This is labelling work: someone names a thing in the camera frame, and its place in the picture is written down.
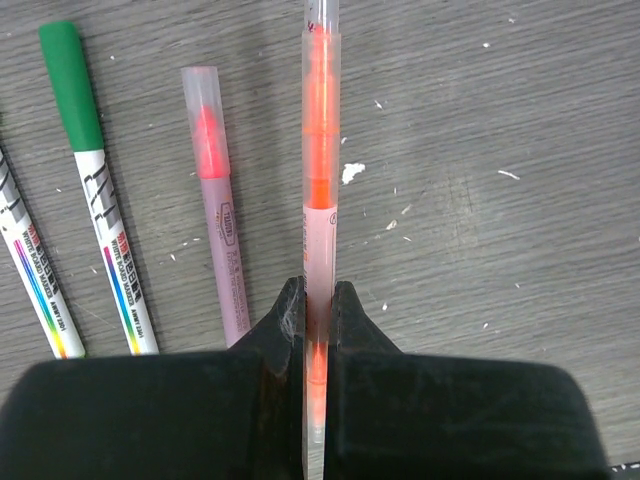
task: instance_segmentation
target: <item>tabletop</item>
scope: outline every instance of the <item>tabletop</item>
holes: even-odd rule
[[[301,2],[0,9],[2,146],[87,351],[128,348],[38,44],[63,19],[160,350],[224,348],[180,68],[219,68],[255,323],[302,272]],[[340,15],[338,279],[406,352],[565,368],[610,460],[640,458],[637,2],[344,0]],[[52,358],[6,248],[0,305],[1,400]]]

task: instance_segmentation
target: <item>white debris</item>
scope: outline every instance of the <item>white debris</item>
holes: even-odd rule
[[[514,174],[513,174],[513,173],[511,173],[511,172],[507,172],[506,170],[498,170],[498,173],[499,173],[500,175],[506,175],[507,177],[511,177],[511,178],[513,178],[514,180],[520,180],[520,177],[519,177],[519,176],[514,175]]]
[[[349,185],[353,178],[358,174],[366,170],[364,163],[347,163],[342,171],[342,184]]]

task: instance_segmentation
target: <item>rainbow stripe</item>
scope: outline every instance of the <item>rainbow stripe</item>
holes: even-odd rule
[[[136,338],[136,334],[133,330],[131,318],[129,318],[129,310],[127,310],[127,305],[124,302],[124,295],[122,295],[122,289],[120,288],[120,280],[118,279],[118,275],[116,274],[116,268],[113,264],[113,259],[111,258],[111,251],[109,250],[109,247],[104,247],[104,257],[107,259],[107,265],[109,266],[109,275],[111,276],[111,283],[113,284],[113,288],[116,291],[118,307],[120,307],[120,311],[122,312],[122,318],[124,319],[124,324],[127,329],[127,336],[129,337],[129,344],[131,345],[133,353],[138,355],[140,354],[140,346],[138,345],[138,339]]]
[[[20,262],[22,262],[22,267],[24,271],[27,273],[27,277],[29,278],[29,283],[31,284],[31,289],[35,294],[38,304],[40,305],[40,309],[44,315],[45,321],[47,322],[47,327],[49,328],[49,332],[51,334],[51,338],[53,339],[53,343],[58,349],[58,354],[60,358],[67,358],[67,352],[65,352],[64,344],[62,343],[62,339],[60,338],[60,334],[56,330],[56,323],[51,316],[51,312],[49,311],[49,306],[47,301],[44,298],[44,294],[40,285],[38,284],[38,280],[36,278],[33,269],[31,268],[31,263],[29,263],[29,257],[22,248],[22,244],[20,240],[16,240],[13,242],[13,246],[16,247],[16,251],[18,252],[18,256],[20,257]]]

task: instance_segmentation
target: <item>orange highlighter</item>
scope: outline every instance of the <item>orange highlighter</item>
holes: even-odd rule
[[[302,33],[302,161],[307,431],[324,440],[340,167],[338,1],[307,0]]]

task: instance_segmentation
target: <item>pen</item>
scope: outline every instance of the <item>pen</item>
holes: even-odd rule
[[[251,329],[231,197],[231,167],[215,67],[182,69],[227,347]]]
[[[302,33],[303,250],[307,423],[324,439],[340,166],[338,0],[307,0]]]
[[[36,227],[0,151],[0,230],[56,358],[85,351]]]
[[[39,35],[129,350],[134,355],[158,353],[105,163],[102,132],[78,32],[70,22],[55,22],[40,27]]]

